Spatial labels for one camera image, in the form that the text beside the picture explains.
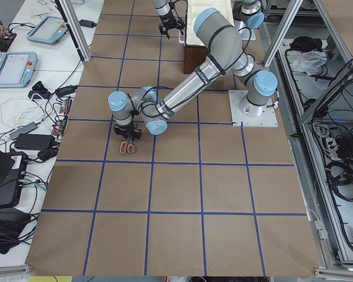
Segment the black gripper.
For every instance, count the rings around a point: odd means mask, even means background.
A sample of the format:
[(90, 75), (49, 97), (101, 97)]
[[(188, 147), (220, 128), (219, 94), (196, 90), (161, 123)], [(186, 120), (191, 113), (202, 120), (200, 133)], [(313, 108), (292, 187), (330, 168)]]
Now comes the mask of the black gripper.
[(135, 137), (135, 127), (134, 125), (126, 125), (122, 127), (122, 136), (125, 139), (134, 139)]
[(168, 32), (171, 29), (179, 29), (179, 22), (176, 20), (163, 22), (163, 27), (164, 27), (164, 32)]

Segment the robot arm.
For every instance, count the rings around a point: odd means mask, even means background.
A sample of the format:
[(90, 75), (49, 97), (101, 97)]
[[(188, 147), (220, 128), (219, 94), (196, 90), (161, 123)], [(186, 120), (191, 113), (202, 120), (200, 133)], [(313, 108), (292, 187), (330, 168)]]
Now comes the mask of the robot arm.
[(166, 131), (167, 120), (216, 79), (231, 71), (247, 88), (242, 112), (250, 117), (263, 109), (278, 85), (277, 77), (261, 69), (252, 56), (242, 48), (238, 30), (215, 8), (203, 10), (194, 22), (194, 32), (208, 48), (205, 61), (163, 99), (157, 100), (155, 91), (147, 86), (133, 93), (114, 91), (108, 105), (115, 119), (114, 132), (124, 138), (139, 140), (141, 130), (135, 128), (133, 118), (139, 115), (152, 135)]
[(169, 38), (169, 30), (183, 28), (183, 26), (179, 24), (176, 17), (174, 17), (172, 10), (175, 7), (173, 4), (170, 5), (167, 0), (152, 0), (152, 3), (161, 20), (159, 31), (162, 35), (165, 35), (167, 38)]

